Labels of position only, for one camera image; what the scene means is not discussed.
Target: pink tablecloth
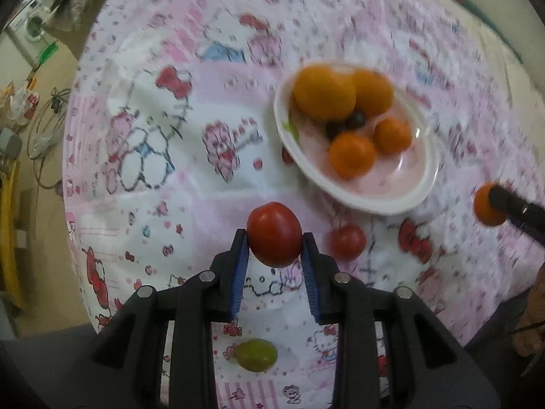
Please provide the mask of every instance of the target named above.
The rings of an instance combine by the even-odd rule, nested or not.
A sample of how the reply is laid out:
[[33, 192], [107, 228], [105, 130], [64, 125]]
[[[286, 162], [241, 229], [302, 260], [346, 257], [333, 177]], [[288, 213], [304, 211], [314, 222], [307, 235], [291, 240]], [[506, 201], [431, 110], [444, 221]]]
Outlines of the pink tablecloth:
[[[375, 67], [415, 98], [434, 128], [433, 192], [396, 217], [347, 210], [302, 177], [271, 112], [281, 76], [306, 60]], [[421, 0], [108, 0], [85, 48], [64, 140], [70, 247], [96, 329], [141, 284], [182, 284], [230, 247], [250, 211], [290, 207], [322, 251], [355, 222], [369, 244], [341, 266], [382, 289], [413, 288], [462, 342], [527, 288], [543, 251], [471, 211], [489, 178], [543, 201], [543, 184], [507, 97], [478, 47]], [[325, 408], [335, 327], [310, 316], [300, 264], [250, 259], [240, 318], [214, 327], [220, 407]], [[279, 349], [265, 374], [231, 360], [261, 337]], [[168, 375], [166, 363], [165, 374]]]

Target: cherry tomato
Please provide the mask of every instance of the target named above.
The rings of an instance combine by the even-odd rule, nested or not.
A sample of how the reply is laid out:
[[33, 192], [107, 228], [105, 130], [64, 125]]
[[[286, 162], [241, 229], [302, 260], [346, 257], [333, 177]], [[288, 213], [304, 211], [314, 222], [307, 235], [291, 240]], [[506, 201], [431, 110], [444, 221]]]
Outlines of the cherry tomato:
[[352, 261], [358, 258], [365, 246], [365, 233], [356, 225], [345, 225], [330, 234], [331, 254], [337, 261]]
[[254, 209], [246, 229], [248, 245], [255, 258], [269, 267], [285, 268], [301, 252], [301, 224], [282, 203], [271, 202]]
[[282, 161], [286, 166], [291, 166], [294, 163], [292, 156], [285, 146], [282, 146]]

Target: bowl rim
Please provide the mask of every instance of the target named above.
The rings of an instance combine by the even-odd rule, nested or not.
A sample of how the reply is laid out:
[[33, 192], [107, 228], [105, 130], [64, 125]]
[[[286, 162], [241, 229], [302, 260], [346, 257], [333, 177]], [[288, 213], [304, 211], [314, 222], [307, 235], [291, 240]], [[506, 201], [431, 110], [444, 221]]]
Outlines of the bowl rim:
[[[354, 63], [345, 61], [322, 61], [320, 63], [330, 66], [350, 67], [353, 69], [358, 67], [358, 65]], [[344, 188], [339, 187], [335, 181], [326, 177], [326, 175], [317, 167], [311, 164], [293, 134], [284, 126], [284, 123], [289, 121], [291, 88], [293, 87], [295, 76], [301, 69], [302, 67], [288, 73], [280, 81], [276, 90], [273, 109], [280, 140], [304, 175], [312, 183], [316, 184], [320, 189], [342, 204], [353, 209], [370, 213], [397, 215], [415, 208], [424, 201], [431, 192], [437, 178], [437, 173], [439, 171], [439, 150], [437, 143], [435, 142], [433, 131], [427, 124], [426, 118], [421, 113], [420, 109], [416, 106], [416, 103], [408, 98], [408, 96], [398, 87], [394, 86], [394, 97], [396, 101], [404, 107], [408, 116], [411, 117], [413, 125], [420, 129], [423, 135], [424, 171], [420, 181], [405, 195], [396, 198], [380, 198], [353, 194], [346, 191]]]

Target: metal screw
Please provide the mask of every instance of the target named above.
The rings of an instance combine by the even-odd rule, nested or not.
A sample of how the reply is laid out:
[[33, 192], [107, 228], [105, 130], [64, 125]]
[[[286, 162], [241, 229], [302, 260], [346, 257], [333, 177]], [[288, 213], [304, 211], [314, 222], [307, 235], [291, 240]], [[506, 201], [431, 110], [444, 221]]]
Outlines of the metal screw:
[[407, 299], [412, 297], [412, 290], [407, 286], [401, 286], [396, 289], [396, 294], [400, 298]]
[[345, 285], [350, 281], [350, 275], [346, 272], [337, 272], [334, 276], [334, 279], [337, 283]]
[[214, 274], [211, 270], [205, 270], [199, 274], [199, 280], [204, 281], [205, 283], [214, 281], [214, 278], [216, 278], [216, 274]]
[[140, 286], [136, 293], [140, 298], [148, 298], [151, 294], [153, 294], [153, 288], [151, 286]]

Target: mandarin orange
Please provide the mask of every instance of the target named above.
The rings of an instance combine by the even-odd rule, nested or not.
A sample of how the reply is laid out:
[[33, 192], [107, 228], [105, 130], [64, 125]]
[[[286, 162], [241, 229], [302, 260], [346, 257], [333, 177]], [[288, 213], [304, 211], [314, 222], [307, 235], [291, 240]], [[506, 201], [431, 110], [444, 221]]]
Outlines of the mandarin orange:
[[329, 162], [345, 180], [365, 175], [377, 157], [373, 143], [355, 132], [342, 132], [329, 146]]
[[396, 155], [410, 148], [412, 132], [406, 122], [386, 118], [375, 126], [373, 140], [383, 154]]
[[489, 181], [479, 188], [475, 193], [475, 200], [473, 201], [473, 212], [477, 219], [485, 226], [499, 226], [502, 225], [505, 220], [508, 219], [507, 214], [499, 212], [492, 208], [490, 200], [488, 199], [488, 193], [495, 183]]
[[289, 110], [290, 113], [293, 113], [293, 111], [300, 110], [299, 106], [297, 106], [297, 102], [296, 102], [295, 97], [293, 96], [293, 94], [290, 97], [290, 104], [288, 106], [288, 110]]
[[293, 95], [299, 109], [316, 121], [343, 121], [356, 105], [352, 77], [320, 64], [299, 72]]
[[382, 74], [370, 69], [358, 69], [352, 75], [356, 86], [356, 109], [367, 119], [386, 112], [393, 103], [393, 87]]

